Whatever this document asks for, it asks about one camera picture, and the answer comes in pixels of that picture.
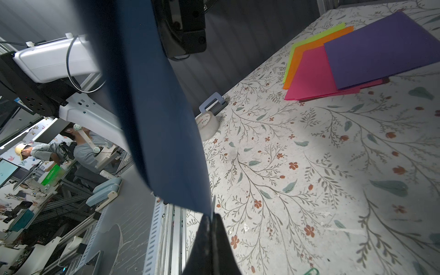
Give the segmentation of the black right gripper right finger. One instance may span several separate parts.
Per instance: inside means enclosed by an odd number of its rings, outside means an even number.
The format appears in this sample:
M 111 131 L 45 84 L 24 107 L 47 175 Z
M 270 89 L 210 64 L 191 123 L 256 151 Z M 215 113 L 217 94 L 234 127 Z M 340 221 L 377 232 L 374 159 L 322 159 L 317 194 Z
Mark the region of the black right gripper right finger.
M 213 215 L 212 222 L 212 274 L 241 275 L 219 214 Z

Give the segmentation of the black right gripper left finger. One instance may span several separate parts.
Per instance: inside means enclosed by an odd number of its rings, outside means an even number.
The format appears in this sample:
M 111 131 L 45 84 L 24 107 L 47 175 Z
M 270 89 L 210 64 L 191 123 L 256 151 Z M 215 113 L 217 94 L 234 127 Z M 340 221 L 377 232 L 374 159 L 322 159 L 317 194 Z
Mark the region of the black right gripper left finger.
M 193 247 L 186 262 L 183 275 L 210 275 L 212 273 L 212 235 L 211 220 L 203 215 Z

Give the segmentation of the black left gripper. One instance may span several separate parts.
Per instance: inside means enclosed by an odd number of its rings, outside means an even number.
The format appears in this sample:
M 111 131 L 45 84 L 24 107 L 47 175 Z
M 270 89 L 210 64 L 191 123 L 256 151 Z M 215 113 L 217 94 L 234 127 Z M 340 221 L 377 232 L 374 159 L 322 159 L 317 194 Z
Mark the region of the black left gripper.
M 152 5 L 168 59 L 185 60 L 207 49 L 203 0 L 154 0 Z

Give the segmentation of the blue paper sheet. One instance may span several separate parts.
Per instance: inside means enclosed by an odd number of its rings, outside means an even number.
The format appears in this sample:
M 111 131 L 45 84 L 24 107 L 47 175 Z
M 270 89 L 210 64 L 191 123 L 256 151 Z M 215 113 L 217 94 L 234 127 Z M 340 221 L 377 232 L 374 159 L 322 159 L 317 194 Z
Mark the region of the blue paper sheet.
M 150 1 L 74 1 L 136 168 L 166 202 L 210 215 L 201 136 Z

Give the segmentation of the magenta paper sheet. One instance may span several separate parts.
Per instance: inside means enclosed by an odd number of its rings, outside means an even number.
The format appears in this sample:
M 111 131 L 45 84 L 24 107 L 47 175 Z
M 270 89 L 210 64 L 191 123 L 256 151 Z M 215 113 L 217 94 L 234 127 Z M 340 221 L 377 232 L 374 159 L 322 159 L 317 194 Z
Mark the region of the magenta paper sheet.
M 285 100 L 304 101 L 321 97 L 357 94 L 363 88 L 382 84 L 382 79 L 338 90 L 324 47 L 304 52 Z

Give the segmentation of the lime green paper sheet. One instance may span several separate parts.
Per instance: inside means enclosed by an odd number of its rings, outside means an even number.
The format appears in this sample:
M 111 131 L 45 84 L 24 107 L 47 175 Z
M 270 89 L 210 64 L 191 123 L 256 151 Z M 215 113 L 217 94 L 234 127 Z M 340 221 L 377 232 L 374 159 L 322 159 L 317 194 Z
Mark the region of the lime green paper sheet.
M 345 23 L 341 23 L 339 25 L 331 27 L 330 29 L 325 30 L 324 32 L 321 32 L 319 34 L 316 34 L 316 35 L 314 35 L 312 37 L 309 37 L 309 38 L 307 38 L 305 40 L 302 40 L 300 42 L 297 42 L 297 43 L 293 44 L 292 47 L 291 47 L 290 54 L 289 54 L 289 60 L 288 60 L 287 66 L 286 66 L 286 70 L 285 70 L 285 74 L 284 74 L 284 78 L 283 78 L 283 84 L 285 84 L 285 82 L 286 82 L 287 75 L 288 75 L 289 69 L 291 67 L 291 62 L 293 60 L 293 55 L 294 55 L 294 52 L 295 52 L 296 48 L 298 48 L 300 46 L 303 46 L 305 44 L 309 44 L 311 42 L 317 41 L 318 39 L 324 38 L 324 37 L 326 37 L 326 36 L 328 36 L 328 35 L 330 35 L 332 33 L 335 33 L 335 32 L 337 32 L 339 30 L 344 29 L 345 27 L 346 27 L 346 24 Z

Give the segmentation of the purple paper sheet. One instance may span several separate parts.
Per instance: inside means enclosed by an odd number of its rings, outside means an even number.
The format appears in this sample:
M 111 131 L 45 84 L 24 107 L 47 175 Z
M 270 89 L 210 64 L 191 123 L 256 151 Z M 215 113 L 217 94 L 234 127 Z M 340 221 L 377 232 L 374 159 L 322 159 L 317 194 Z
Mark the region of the purple paper sheet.
M 440 41 L 403 12 L 325 43 L 337 89 L 434 64 Z

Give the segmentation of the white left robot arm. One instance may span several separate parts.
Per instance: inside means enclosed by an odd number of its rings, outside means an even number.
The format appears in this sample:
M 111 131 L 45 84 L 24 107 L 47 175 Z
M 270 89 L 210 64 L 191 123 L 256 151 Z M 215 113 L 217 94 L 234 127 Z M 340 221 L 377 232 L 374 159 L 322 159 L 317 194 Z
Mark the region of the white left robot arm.
M 206 50 L 204 1 L 74 1 L 86 33 L 1 55 L 1 95 L 141 156 L 147 131 L 196 136 L 170 61 Z

